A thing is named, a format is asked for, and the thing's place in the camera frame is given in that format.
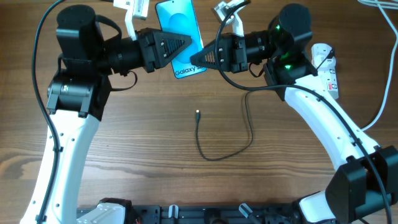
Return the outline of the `teal Galaxy smartphone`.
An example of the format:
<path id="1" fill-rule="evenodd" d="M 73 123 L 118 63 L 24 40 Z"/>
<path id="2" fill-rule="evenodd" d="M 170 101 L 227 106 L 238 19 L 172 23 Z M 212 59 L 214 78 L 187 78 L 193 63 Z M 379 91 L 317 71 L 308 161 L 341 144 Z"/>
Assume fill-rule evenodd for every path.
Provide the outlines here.
<path id="1" fill-rule="evenodd" d="M 203 73 L 206 68 L 192 64 L 190 57 L 203 50 L 192 0 L 158 2 L 155 11 L 162 31 L 171 35 L 165 39 L 165 48 L 173 53 L 171 60 L 175 78 L 181 79 Z"/>

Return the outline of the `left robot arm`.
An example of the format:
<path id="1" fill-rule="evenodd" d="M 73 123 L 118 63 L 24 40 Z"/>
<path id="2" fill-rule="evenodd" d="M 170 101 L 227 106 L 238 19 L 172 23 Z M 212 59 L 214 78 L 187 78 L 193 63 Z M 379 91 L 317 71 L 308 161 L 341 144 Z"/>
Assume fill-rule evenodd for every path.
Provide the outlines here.
<path id="1" fill-rule="evenodd" d="M 147 17 L 147 1 L 115 1 L 126 10 L 128 37 L 118 32 L 104 39 L 100 26 L 117 28 L 92 7 L 77 4 L 57 16 L 61 54 L 57 71 L 39 106 L 48 125 L 47 142 L 34 193 L 22 223 L 75 223 L 86 156 L 103 117 L 109 76 L 143 68 L 164 68 L 191 43 L 188 35 L 145 28 L 134 30 L 134 18 Z"/>

